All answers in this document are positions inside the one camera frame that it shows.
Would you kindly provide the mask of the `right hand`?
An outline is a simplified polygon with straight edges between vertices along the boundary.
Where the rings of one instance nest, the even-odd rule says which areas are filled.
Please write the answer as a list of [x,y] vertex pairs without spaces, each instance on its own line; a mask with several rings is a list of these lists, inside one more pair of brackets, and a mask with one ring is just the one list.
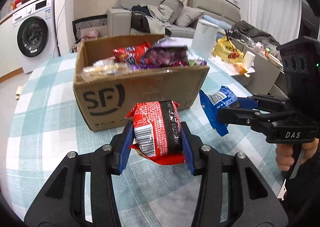
[[[318,149],[319,139],[315,138],[313,142],[305,143],[302,147],[305,150],[301,164],[312,158]],[[276,147],[276,163],[282,171],[288,171],[295,162],[293,158],[293,145],[277,144]]]

